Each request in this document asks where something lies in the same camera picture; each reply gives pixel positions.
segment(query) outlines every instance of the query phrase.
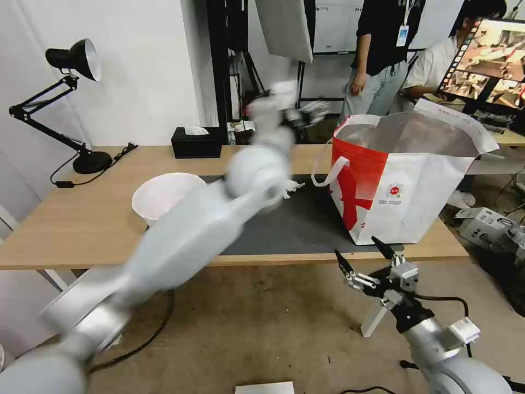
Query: bag handle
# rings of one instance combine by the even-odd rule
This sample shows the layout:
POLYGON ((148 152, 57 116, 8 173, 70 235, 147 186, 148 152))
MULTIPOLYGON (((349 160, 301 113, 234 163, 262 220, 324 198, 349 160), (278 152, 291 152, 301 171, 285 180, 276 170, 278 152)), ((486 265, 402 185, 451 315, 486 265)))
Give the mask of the bag handle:
POLYGON ((319 164, 321 163, 321 158, 323 157, 324 150, 326 149, 326 146, 331 141, 332 141, 332 138, 329 139, 328 142, 324 145, 323 149, 317 156, 315 163, 313 164, 311 178, 312 178, 312 183, 317 187, 325 187, 329 185, 330 183, 332 183, 335 180, 335 178, 337 178, 337 175, 339 175, 343 167, 344 166, 348 167, 348 164, 350 163, 350 160, 348 160, 347 158, 343 156, 339 157, 334 163, 333 167, 330 169, 330 172, 326 176, 326 179, 322 182, 317 182, 315 175, 317 173, 317 170, 319 169, 319 164))

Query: tissue box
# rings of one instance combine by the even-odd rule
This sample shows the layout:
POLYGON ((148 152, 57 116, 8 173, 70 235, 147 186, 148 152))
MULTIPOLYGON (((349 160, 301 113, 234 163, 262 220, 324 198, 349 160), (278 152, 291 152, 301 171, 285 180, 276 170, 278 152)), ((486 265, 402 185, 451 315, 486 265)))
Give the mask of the tissue box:
POLYGON ((455 217, 464 219, 459 227, 459 234, 484 249, 489 249, 491 243, 496 242, 507 229, 516 224, 488 208, 461 210, 455 217))
POLYGON ((186 135, 184 127, 178 127, 171 137, 171 145, 177 159, 220 158, 222 145, 219 128, 205 128, 209 134, 186 135))

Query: monitor screen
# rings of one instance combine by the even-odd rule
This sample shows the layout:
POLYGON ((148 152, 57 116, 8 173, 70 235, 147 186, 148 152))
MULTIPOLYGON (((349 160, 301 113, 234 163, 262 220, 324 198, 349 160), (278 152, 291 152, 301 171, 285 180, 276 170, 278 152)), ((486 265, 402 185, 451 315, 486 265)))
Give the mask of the monitor screen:
POLYGON ((487 102, 522 110, 525 107, 525 84, 500 79, 491 91, 487 102))
POLYGON ((476 21, 439 90, 510 110, 525 107, 525 23, 476 21))
POLYGON ((447 79, 444 91, 477 100, 488 80, 486 76, 456 70, 447 79))
POLYGON ((525 24, 485 19, 469 44, 461 47, 457 69, 489 77, 523 81, 525 24))

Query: robotic arm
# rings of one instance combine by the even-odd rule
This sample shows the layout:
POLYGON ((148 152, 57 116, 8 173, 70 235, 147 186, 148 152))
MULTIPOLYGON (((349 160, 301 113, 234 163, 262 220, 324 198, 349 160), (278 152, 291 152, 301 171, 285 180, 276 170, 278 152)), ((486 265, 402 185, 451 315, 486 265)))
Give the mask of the robotic arm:
POLYGON ((370 275, 356 273, 336 251, 346 284, 380 300, 379 308, 373 310, 361 326, 363 336, 369 337, 390 311, 416 363, 400 364, 403 368, 419 369, 428 381, 430 393, 511 394, 508 382, 498 372, 460 354, 464 346, 480 336, 474 323, 465 317, 447 328, 441 327, 434 313, 415 298, 419 280, 417 267, 377 238, 372 239, 383 256, 390 260, 390 266, 370 275))
POLYGON ((246 221, 278 204, 290 177, 293 128, 314 124, 326 105, 292 109, 294 82, 255 100, 258 134, 231 160, 224 179, 198 188, 150 228, 116 268, 91 269, 43 312, 58 345, 32 351, 0 375, 0 392, 82 394, 86 367, 122 331, 135 305, 191 279, 241 234, 246 221))
MULTIPOLYGON (((292 109, 295 97, 295 83, 282 83, 255 100, 250 113, 258 134, 232 158, 224 179, 193 191, 165 214, 125 264, 89 270, 47 307, 43 318, 61 334, 60 343, 18 359, 0 374, 0 393, 85 393, 87 366, 119 335, 135 305, 191 279, 239 237, 246 221, 280 202, 290 176, 291 130, 314 124, 326 110, 323 103, 292 109)), ((375 241, 390 266, 370 275, 356 273, 336 253, 347 284, 380 300, 379 311, 363 324, 364 335, 391 311, 431 393, 511 393, 500 374, 461 356, 479 336, 477 327, 466 318, 443 329, 413 297, 417 267, 375 241)))

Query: white bucket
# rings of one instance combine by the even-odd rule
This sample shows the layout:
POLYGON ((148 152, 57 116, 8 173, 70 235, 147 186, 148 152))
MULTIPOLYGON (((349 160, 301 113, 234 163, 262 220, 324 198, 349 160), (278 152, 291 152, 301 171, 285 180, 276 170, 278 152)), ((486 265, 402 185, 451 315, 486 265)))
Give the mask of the white bucket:
POLYGON ((196 187, 206 182, 186 172, 171 172, 144 182, 131 198, 131 207, 151 226, 196 187))

